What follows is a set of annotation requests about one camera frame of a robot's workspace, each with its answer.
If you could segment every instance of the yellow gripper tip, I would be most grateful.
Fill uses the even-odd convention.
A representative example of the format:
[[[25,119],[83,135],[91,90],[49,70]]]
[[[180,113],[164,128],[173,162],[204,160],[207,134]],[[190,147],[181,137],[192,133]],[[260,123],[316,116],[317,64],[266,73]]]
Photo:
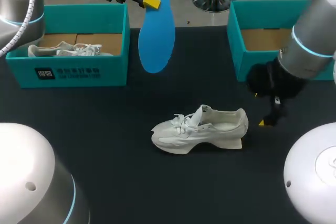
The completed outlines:
[[[161,0],[143,0],[144,6],[150,6],[154,9],[159,9]]]

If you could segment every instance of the white sneaker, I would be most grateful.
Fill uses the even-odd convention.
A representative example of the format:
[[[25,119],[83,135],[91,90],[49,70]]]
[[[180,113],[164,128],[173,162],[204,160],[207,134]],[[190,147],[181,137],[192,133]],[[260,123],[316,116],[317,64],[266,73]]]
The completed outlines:
[[[213,110],[202,105],[194,114],[177,117],[155,126],[153,143],[173,154],[187,154],[199,143],[211,143],[224,149],[241,149],[241,138],[248,129],[243,109],[234,112]]]
[[[102,45],[76,44],[71,45],[64,41],[56,47],[37,47],[31,45],[28,47],[29,57],[42,56],[112,56],[112,54],[101,53]]]

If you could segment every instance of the white cable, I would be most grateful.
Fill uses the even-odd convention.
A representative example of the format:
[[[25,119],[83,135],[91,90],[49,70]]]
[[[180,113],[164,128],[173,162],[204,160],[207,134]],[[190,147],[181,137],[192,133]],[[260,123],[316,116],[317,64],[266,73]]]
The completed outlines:
[[[14,47],[14,45],[17,43],[17,41],[21,38],[22,34],[27,29],[27,26],[30,22],[30,19],[31,19],[32,15],[33,15],[34,3],[35,3],[35,0],[29,0],[27,14],[26,14],[26,17],[25,17],[19,31],[17,31],[17,33],[10,40],[10,42],[6,46],[4,46],[3,49],[0,50],[0,57],[5,55],[6,53],[8,53],[12,49],[12,47]]]

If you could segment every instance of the blue insole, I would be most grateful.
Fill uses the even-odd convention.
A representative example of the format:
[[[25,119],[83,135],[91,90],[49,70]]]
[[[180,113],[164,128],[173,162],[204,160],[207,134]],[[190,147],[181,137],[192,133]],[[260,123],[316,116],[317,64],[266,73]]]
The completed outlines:
[[[175,43],[175,22],[170,0],[161,0],[158,10],[146,8],[139,34],[139,55],[149,73],[160,72],[168,63]]]

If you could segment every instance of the shoe tongue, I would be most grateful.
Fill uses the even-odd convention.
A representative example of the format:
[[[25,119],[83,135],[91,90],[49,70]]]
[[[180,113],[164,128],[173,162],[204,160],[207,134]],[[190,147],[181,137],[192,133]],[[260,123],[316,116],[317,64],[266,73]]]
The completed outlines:
[[[198,110],[196,110],[195,114],[188,120],[187,124],[194,127],[199,126],[209,110],[209,106],[201,105]]]

